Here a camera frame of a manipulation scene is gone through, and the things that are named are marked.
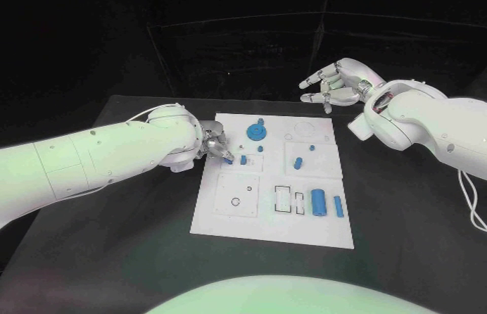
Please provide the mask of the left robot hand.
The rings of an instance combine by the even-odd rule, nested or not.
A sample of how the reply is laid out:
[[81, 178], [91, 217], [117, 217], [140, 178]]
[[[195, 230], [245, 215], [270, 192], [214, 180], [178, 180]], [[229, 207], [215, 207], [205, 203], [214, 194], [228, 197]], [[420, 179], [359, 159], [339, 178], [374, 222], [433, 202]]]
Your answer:
[[201, 128], [204, 132], [204, 139], [198, 151], [198, 159], [208, 155], [212, 158], [219, 157], [232, 162], [235, 160], [235, 156], [228, 150], [228, 139], [224, 125], [216, 120], [202, 120]]

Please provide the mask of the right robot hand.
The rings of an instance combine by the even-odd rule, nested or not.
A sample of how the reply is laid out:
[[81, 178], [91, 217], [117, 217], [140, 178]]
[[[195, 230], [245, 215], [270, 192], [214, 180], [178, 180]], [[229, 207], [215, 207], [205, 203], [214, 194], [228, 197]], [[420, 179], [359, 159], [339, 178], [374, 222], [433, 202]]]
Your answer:
[[320, 85], [320, 91], [303, 94], [300, 101], [320, 103], [329, 114], [332, 106], [365, 103], [387, 81], [366, 64], [352, 58], [343, 58], [313, 73], [299, 87], [304, 90], [316, 83]]

